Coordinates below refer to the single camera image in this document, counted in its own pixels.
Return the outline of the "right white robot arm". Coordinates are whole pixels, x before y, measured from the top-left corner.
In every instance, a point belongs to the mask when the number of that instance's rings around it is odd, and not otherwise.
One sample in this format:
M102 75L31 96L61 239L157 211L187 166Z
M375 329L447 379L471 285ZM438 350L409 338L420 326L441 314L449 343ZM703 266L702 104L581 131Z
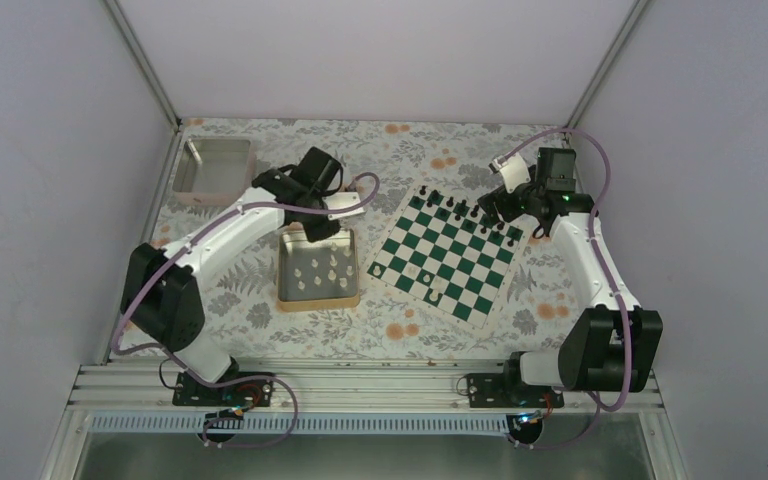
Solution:
M621 279L603 243L594 199L576 190L576 153L538 150L528 165L520 154L491 161L500 187L479 207L494 223L527 215L561 254L582 312L561 346L515 355L501 384L504 399L525 407L540 386L567 391L630 394L649 378L663 331L660 315L643 308Z

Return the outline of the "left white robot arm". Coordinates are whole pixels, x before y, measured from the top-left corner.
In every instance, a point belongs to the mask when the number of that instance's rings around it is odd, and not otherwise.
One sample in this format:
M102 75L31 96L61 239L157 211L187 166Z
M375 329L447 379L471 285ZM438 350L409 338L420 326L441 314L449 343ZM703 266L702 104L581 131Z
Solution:
M328 239L340 224L327 199L342 179L340 162L312 147L292 165L258 175L237 201L196 231L164 247L143 243L130 255L121 313L199 378L198 390L215 405L238 391L231 356L205 331L200 284L262 237L293 223L307 240Z

